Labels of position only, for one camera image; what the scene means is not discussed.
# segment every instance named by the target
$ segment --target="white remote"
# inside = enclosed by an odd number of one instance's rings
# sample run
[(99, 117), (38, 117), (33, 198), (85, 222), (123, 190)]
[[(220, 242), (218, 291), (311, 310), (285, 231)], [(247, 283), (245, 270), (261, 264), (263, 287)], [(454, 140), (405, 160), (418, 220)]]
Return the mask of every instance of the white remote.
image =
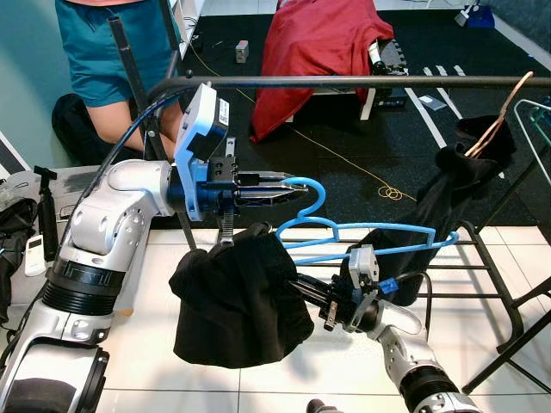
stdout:
[(41, 235), (31, 237), (27, 240), (25, 248), (25, 275), (35, 277), (44, 274), (46, 271), (46, 260), (44, 259), (44, 239)]

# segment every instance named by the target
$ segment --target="person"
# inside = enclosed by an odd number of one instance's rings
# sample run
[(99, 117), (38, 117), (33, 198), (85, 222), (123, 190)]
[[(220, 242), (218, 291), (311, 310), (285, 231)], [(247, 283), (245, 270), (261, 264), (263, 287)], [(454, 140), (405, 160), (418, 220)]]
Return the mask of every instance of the person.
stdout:
[[(170, 43), (157, 0), (55, 0), (59, 31), (69, 60), (71, 85), (90, 114), (99, 137), (116, 143), (132, 123), (133, 96), (108, 18), (119, 16), (145, 90), (160, 82), (170, 62)], [(176, 102), (164, 111), (161, 139), (174, 158), (182, 110)], [(127, 146), (143, 151), (139, 130)]]

